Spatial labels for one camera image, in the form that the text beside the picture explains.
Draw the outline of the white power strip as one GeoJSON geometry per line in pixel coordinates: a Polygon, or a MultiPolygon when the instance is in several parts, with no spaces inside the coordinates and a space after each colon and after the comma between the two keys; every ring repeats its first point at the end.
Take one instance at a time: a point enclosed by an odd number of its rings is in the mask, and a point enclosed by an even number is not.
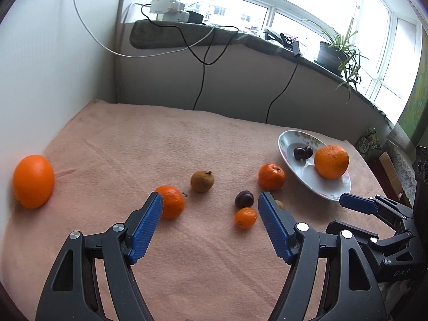
{"type": "Polygon", "coordinates": [[[150,13],[161,14],[163,21],[189,21],[189,13],[185,10],[185,4],[179,0],[152,0],[150,3],[150,13]]]}

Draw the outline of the dark green sill mat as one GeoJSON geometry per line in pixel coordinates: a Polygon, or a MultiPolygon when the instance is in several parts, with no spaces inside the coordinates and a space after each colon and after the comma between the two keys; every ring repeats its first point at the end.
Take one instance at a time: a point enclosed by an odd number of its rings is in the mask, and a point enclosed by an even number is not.
{"type": "Polygon", "coordinates": [[[123,26],[116,67],[123,104],[212,112],[230,118],[356,140],[391,122],[359,92],[323,67],[233,28],[138,20],[123,26]]]}

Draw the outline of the floral white plate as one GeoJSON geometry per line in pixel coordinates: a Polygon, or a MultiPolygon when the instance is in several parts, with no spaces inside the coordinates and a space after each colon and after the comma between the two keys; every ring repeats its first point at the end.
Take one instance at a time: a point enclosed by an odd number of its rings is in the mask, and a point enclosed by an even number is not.
{"type": "Polygon", "coordinates": [[[330,201],[338,201],[342,194],[350,193],[351,179],[348,171],[339,179],[328,180],[317,173],[314,156],[309,159],[295,159],[294,150],[306,146],[310,146],[316,153],[319,148],[326,146],[326,143],[309,133],[297,130],[284,131],[278,137],[278,150],[284,162],[309,190],[330,201]]]}

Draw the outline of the large orange in plate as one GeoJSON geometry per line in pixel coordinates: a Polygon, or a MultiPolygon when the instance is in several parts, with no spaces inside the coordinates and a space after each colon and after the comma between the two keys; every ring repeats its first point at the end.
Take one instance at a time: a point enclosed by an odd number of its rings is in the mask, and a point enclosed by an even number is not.
{"type": "Polygon", "coordinates": [[[321,147],[314,156],[317,173],[329,180],[341,178],[347,171],[349,163],[348,153],[339,145],[321,147]]]}

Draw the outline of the dark plum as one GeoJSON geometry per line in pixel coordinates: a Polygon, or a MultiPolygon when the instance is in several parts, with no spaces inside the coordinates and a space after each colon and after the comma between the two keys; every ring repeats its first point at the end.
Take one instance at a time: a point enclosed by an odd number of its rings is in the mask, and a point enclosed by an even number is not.
{"type": "Polygon", "coordinates": [[[236,195],[234,203],[238,209],[251,207],[254,204],[254,196],[249,190],[243,190],[236,195]]]}
{"type": "Polygon", "coordinates": [[[312,147],[306,146],[305,147],[305,158],[310,159],[313,154],[314,154],[314,151],[313,151],[312,147]]]}
{"type": "Polygon", "coordinates": [[[303,147],[297,147],[293,151],[296,160],[306,159],[306,150],[303,147]]]}

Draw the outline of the white lace cloth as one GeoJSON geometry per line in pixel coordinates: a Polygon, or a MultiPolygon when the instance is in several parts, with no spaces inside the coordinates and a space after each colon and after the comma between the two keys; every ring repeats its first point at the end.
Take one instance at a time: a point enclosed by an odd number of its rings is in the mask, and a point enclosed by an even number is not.
{"type": "Polygon", "coordinates": [[[403,187],[403,192],[409,200],[410,205],[413,207],[416,195],[416,178],[412,161],[405,151],[389,140],[384,144],[384,149],[391,158],[403,187]]]}

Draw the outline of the mandarin with stem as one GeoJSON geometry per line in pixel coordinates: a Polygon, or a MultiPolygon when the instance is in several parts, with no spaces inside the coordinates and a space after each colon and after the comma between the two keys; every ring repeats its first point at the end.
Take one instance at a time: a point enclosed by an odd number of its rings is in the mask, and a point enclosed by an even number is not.
{"type": "Polygon", "coordinates": [[[163,220],[175,220],[185,208],[184,195],[173,186],[159,186],[155,192],[162,196],[163,208],[161,218],[163,220]]]}

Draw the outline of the green wall picture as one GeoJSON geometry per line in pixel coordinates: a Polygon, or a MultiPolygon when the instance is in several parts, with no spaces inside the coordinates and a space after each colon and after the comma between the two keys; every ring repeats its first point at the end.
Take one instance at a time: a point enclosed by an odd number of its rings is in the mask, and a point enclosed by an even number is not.
{"type": "Polygon", "coordinates": [[[427,128],[427,58],[420,61],[414,87],[398,124],[416,146],[427,128]]]}

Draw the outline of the green snack bag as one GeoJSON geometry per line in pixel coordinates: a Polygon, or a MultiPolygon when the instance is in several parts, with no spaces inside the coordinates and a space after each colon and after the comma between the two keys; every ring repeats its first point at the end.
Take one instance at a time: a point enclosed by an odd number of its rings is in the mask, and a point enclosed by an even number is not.
{"type": "Polygon", "coordinates": [[[364,132],[356,144],[356,150],[366,162],[377,159],[383,153],[375,128],[369,128],[364,132]]]}

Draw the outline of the black adapter on sill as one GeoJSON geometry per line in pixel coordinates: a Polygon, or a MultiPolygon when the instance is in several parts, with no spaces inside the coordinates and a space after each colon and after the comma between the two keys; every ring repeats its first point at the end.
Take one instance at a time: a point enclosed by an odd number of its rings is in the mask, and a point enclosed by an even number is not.
{"type": "Polygon", "coordinates": [[[191,10],[187,10],[186,12],[189,14],[189,18],[187,20],[188,23],[191,23],[191,24],[204,23],[204,16],[202,14],[191,10]]]}

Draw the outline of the large orange by wall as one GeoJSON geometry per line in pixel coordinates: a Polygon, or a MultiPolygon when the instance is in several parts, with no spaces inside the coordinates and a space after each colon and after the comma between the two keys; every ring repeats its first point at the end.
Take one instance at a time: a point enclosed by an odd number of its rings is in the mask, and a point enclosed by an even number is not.
{"type": "Polygon", "coordinates": [[[54,171],[48,159],[36,154],[22,159],[13,173],[12,190],[27,209],[44,205],[54,190],[54,171]]]}

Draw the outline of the small orange kumquat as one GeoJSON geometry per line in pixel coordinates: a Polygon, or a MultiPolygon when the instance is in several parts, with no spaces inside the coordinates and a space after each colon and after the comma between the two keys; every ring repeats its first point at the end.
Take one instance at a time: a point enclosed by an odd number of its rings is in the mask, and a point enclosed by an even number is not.
{"type": "Polygon", "coordinates": [[[251,207],[240,209],[234,216],[235,225],[242,230],[251,228],[257,221],[258,214],[251,207]]]}

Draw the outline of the small brown longan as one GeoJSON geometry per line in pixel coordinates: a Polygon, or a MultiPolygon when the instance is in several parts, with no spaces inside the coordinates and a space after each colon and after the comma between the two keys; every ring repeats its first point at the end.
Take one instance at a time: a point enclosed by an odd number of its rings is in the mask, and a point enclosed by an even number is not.
{"type": "Polygon", "coordinates": [[[282,203],[282,201],[276,199],[275,202],[277,203],[277,205],[279,206],[279,208],[281,209],[286,209],[285,205],[282,203]]]}

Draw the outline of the large brown longan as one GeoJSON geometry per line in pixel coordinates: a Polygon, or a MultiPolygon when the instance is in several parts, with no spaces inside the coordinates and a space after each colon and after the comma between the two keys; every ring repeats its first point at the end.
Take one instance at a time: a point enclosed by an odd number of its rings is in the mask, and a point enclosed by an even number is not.
{"type": "Polygon", "coordinates": [[[192,175],[190,183],[193,190],[204,193],[213,187],[215,178],[211,171],[199,170],[192,175]]]}

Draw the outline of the pink towel cloth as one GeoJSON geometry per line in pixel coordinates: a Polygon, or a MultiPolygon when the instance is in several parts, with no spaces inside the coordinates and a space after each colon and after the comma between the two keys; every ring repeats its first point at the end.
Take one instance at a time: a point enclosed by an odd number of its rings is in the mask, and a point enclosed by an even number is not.
{"type": "Polygon", "coordinates": [[[236,195],[261,192],[262,165],[283,165],[282,128],[208,112],[93,101],[44,153],[55,172],[49,202],[16,208],[1,254],[4,286],[32,320],[52,264],[79,230],[101,233],[140,208],[155,188],[186,194],[175,220],[163,220],[133,267],[155,320],[266,320],[289,271],[261,221],[234,224],[236,195]],[[199,170],[215,183],[191,187],[199,170]]]}

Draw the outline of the cardboard box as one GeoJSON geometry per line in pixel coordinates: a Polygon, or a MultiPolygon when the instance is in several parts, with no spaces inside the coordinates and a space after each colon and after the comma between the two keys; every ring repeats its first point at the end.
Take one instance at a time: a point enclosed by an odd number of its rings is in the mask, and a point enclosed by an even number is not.
{"type": "Polygon", "coordinates": [[[389,154],[383,152],[377,158],[370,159],[368,165],[387,198],[400,201],[403,186],[389,154]]]}

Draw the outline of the mandarin near plate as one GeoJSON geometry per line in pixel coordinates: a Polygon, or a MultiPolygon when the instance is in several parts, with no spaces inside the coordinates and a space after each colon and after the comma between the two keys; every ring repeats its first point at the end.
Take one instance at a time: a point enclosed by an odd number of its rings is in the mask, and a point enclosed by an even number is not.
{"type": "Polygon", "coordinates": [[[264,164],[258,173],[258,183],[264,190],[278,190],[285,180],[285,171],[273,163],[264,164]]]}

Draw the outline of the black device on sill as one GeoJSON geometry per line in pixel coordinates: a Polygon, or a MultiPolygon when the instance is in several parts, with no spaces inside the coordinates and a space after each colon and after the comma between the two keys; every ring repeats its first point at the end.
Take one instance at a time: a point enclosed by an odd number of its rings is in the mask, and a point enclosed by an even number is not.
{"type": "Polygon", "coordinates": [[[266,41],[275,41],[283,48],[292,51],[294,56],[301,56],[300,44],[295,37],[285,35],[284,33],[276,33],[270,28],[265,28],[263,33],[266,41]]]}

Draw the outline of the potted spider plant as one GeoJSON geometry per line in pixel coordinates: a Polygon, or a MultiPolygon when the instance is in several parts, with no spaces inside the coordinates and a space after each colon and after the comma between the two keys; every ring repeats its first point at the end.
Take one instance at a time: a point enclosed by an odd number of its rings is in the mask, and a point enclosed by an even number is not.
{"type": "Polygon", "coordinates": [[[366,56],[362,55],[360,49],[352,42],[353,37],[358,33],[353,29],[354,17],[351,17],[345,34],[338,33],[333,27],[324,28],[314,20],[308,20],[308,22],[319,28],[328,39],[320,42],[316,63],[341,77],[335,91],[345,87],[347,102],[349,102],[352,92],[357,91],[361,83],[359,75],[361,60],[366,59],[366,56]]]}

